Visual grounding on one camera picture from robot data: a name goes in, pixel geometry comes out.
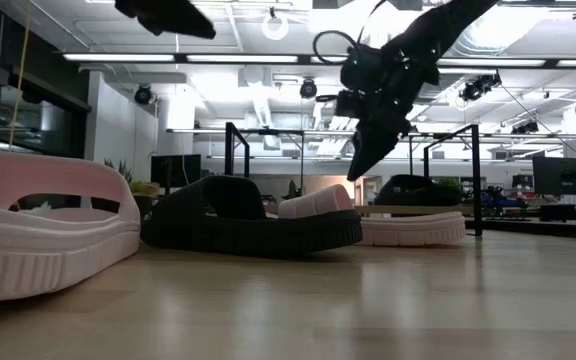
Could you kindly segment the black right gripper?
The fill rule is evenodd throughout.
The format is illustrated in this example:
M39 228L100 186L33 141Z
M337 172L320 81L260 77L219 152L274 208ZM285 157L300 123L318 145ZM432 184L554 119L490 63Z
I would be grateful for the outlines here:
M383 60L379 49L366 45L347 51L341 67L341 115L360 120L351 139L354 154L347 173L348 181L356 181L411 130L406 113L414 97L405 93L412 75L406 58Z

